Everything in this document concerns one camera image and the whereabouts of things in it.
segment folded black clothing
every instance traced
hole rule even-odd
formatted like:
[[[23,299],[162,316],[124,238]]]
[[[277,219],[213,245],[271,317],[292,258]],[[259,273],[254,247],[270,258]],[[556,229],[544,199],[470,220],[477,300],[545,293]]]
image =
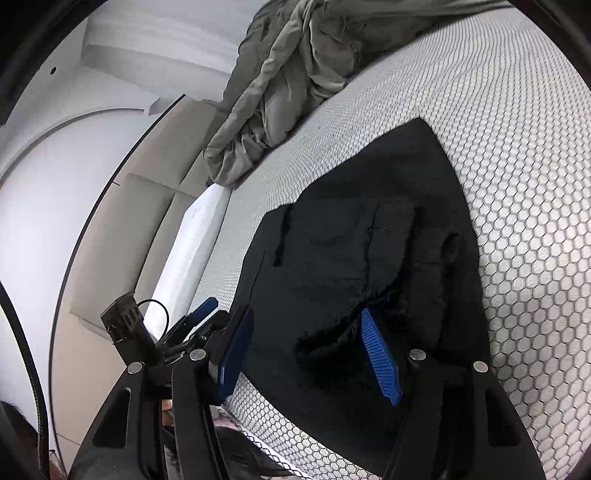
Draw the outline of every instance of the folded black clothing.
[[[381,474],[405,410],[379,389],[361,310],[444,361],[489,361],[476,235],[429,126],[394,129],[268,212],[242,264],[232,309],[240,304],[255,317],[243,364],[253,385],[322,444]]]

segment hexagonal mesh surface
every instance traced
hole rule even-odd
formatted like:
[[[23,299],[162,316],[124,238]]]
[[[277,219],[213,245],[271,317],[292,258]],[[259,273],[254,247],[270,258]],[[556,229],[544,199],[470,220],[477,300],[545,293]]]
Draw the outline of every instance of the hexagonal mesh surface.
[[[229,308],[265,212],[418,116],[470,206],[493,368],[547,478],[564,478],[591,443],[591,93],[514,9],[424,35],[315,111],[232,193],[192,307],[214,295]],[[290,423],[245,377],[227,407],[305,475],[370,476]]]

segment bed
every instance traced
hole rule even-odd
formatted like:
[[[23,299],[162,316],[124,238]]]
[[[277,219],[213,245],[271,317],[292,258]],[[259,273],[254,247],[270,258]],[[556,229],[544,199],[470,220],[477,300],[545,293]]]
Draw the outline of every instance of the bed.
[[[564,478],[591,443],[591,93],[516,9],[420,37],[309,116],[234,188],[191,308],[209,296],[230,307],[265,212],[418,116],[470,206],[493,368],[547,478]],[[302,476],[375,477],[290,423],[244,376],[226,408]]]

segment crumpled blanket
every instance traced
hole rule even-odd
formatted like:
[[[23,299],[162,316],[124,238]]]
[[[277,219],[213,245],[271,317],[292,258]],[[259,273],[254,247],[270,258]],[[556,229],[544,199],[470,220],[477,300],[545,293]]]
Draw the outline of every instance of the crumpled blanket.
[[[502,0],[271,0],[254,16],[217,106],[204,159],[230,185],[298,120],[381,54]]]

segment black cable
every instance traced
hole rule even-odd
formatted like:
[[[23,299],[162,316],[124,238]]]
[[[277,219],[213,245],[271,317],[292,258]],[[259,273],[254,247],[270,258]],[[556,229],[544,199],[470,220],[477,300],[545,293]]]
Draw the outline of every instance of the black cable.
[[[164,331],[162,332],[162,335],[164,335],[168,331],[168,324],[170,323],[170,316],[168,315],[168,310],[166,309],[166,307],[164,306],[164,304],[161,301],[155,300],[155,299],[142,300],[141,302],[138,303],[138,307],[143,305],[144,303],[148,303],[149,301],[153,301],[154,303],[157,303],[158,305],[160,305],[164,309],[164,312],[166,313],[166,327],[164,327]]]
[[[0,307],[8,319],[14,338],[17,340],[18,349],[21,351],[22,360],[25,362],[25,368],[27,369],[27,375],[29,376],[29,382],[33,390],[33,397],[35,398],[35,406],[37,408],[37,461],[39,470],[49,479],[49,426],[43,388],[41,387],[39,374],[35,368],[35,362],[33,361],[33,355],[27,343],[25,332],[22,330],[17,312],[10,301],[8,293],[4,290],[2,282],[0,282]]]

